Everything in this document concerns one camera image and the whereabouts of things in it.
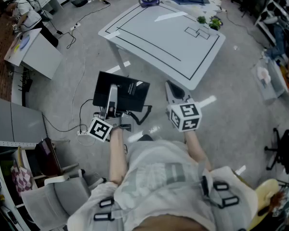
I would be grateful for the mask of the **black box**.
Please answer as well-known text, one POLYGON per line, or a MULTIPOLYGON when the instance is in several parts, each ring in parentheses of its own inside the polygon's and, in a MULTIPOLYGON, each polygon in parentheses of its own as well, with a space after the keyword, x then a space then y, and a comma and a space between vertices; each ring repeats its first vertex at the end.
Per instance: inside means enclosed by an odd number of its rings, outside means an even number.
POLYGON ((112 84, 116 85, 118 88, 118 110, 142 111, 150 84, 148 82, 102 71, 99 73, 97 79, 92 102, 93 105, 106 107, 110 86, 112 84))

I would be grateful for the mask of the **person's right forearm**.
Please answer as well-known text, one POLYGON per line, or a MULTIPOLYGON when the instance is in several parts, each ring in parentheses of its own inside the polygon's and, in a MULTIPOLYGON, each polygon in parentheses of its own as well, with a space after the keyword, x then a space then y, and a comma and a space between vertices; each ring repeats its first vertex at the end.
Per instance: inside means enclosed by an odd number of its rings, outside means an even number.
POLYGON ((212 166, 205 152, 203 151, 195 131, 184 132, 185 142, 189 155, 198 163, 205 163, 205 168, 212 171, 212 166))

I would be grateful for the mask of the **person's torso in white shirt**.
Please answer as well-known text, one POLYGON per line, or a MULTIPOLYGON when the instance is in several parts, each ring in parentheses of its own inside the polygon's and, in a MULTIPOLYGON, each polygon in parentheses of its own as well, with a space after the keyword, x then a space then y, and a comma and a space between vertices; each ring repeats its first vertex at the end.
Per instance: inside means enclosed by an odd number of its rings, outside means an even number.
POLYGON ((68 231, 247 231, 256 192, 230 167, 213 171, 181 142, 139 141, 121 184, 106 182, 67 221, 68 231))

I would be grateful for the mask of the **white storage bin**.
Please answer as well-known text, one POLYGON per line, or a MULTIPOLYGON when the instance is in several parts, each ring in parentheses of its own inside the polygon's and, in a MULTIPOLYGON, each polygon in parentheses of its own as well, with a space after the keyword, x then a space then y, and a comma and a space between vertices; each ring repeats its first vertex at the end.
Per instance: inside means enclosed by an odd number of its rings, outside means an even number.
POLYGON ((261 58, 251 69, 251 73, 266 102, 273 101, 289 92, 281 70, 275 61, 261 58))

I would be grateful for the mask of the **person's left forearm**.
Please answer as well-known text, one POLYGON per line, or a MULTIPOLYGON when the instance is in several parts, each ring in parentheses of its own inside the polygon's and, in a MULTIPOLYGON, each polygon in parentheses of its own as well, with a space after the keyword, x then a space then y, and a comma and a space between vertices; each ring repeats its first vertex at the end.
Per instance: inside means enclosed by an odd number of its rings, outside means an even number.
POLYGON ((123 130, 112 129, 110 134, 110 169, 109 180, 120 185, 127 173, 125 147, 123 143, 123 130))

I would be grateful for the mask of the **small white table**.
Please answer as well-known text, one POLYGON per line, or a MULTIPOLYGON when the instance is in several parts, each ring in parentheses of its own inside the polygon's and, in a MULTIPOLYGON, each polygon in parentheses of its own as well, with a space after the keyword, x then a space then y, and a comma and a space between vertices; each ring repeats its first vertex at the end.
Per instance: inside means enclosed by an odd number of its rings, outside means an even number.
POLYGON ((8 49, 4 60, 14 66, 31 68, 48 79, 52 79, 60 62, 62 54, 40 33, 41 29, 33 29, 25 33, 18 33, 8 49), (14 52, 20 44, 22 36, 30 35, 28 44, 23 49, 14 52))

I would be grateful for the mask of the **dark brown bag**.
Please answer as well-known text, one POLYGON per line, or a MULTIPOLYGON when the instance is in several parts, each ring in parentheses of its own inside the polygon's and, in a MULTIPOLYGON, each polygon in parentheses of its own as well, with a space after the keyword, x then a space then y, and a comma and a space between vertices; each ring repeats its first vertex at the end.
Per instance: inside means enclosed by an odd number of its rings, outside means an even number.
POLYGON ((45 176, 60 176, 61 168, 50 138, 45 138, 35 147, 35 157, 39 168, 45 176))

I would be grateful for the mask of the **triangle patterned table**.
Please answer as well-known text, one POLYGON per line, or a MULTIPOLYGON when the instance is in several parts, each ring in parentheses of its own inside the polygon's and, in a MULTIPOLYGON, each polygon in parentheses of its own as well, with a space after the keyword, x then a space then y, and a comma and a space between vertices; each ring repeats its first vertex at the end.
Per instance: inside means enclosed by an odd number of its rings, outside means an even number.
POLYGON ((209 0, 209 3, 201 4, 178 4, 172 0, 160 0, 161 4, 168 5, 174 9, 185 12, 194 18, 204 16, 207 20, 222 11, 220 0, 209 0))

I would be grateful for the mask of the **flowering potted plant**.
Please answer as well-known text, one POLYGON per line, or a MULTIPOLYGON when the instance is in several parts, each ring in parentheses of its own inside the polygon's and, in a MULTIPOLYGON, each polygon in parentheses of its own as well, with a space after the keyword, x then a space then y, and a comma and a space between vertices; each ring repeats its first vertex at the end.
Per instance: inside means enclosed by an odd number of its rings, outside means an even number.
POLYGON ((209 32, 210 35, 217 35, 223 23, 218 18, 212 18, 209 22, 209 32))

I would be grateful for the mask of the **light wooden round stool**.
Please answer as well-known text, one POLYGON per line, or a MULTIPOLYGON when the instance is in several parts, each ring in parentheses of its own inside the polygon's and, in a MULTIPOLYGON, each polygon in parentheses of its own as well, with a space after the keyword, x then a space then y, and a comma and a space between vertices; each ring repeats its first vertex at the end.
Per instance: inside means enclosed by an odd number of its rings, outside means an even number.
POLYGON ((280 207, 285 196, 276 179, 266 180, 255 191, 258 197, 258 208, 248 231, 258 226, 276 207, 280 207))

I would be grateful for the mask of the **blue plate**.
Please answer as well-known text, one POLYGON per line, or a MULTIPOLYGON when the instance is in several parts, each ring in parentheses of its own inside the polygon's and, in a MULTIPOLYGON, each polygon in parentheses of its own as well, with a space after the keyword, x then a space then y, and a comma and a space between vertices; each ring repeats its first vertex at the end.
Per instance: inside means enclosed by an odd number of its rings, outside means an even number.
POLYGON ((20 40, 19 49, 23 49, 29 42, 30 35, 22 36, 22 39, 20 40))

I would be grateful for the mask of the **white table with black lines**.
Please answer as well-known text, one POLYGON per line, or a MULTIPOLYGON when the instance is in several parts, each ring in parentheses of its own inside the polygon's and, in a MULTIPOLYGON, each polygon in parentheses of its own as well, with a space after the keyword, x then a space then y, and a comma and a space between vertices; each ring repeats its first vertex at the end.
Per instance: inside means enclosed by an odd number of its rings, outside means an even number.
POLYGON ((221 49, 225 36, 167 5, 134 5, 99 31, 124 76, 119 50, 149 63, 181 86, 194 90, 221 49))

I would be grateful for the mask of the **white metal shelf rack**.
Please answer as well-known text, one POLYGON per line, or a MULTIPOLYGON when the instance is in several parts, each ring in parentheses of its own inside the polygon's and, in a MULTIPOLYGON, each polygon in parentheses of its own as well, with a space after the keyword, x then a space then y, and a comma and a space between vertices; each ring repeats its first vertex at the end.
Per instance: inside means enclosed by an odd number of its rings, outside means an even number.
MULTIPOLYGON (((0 141, 0 147, 8 147, 8 148, 15 148, 22 147, 25 149, 33 148, 36 143, 23 143, 23 142, 9 142, 9 141, 0 141)), ((8 187, 5 183, 3 173, 0 167, 0 194, 4 196, 3 206, 9 209, 15 219, 17 220, 17 225, 15 225, 18 231, 31 231, 22 216, 20 215, 19 211, 17 210, 16 205, 9 193, 8 187)))

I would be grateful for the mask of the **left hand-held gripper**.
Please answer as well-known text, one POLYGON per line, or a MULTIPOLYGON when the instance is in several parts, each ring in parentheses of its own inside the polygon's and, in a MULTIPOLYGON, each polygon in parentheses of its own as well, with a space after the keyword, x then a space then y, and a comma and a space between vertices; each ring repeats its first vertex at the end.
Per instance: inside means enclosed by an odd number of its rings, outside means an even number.
POLYGON ((93 119, 87 130, 87 135, 105 142, 113 128, 122 128, 128 131, 133 129, 133 118, 127 112, 117 112, 118 87, 111 84, 108 94, 108 104, 100 112, 93 114, 93 119))

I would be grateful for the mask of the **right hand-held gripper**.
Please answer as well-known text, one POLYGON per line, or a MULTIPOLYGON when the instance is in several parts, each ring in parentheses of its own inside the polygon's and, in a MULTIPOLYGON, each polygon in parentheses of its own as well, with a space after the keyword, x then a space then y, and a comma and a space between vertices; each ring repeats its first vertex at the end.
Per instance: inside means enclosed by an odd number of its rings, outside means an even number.
POLYGON ((198 102, 191 98, 189 90, 178 87, 171 81, 165 83, 167 94, 167 116, 179 132, 198 129, 202 112, 198 102))

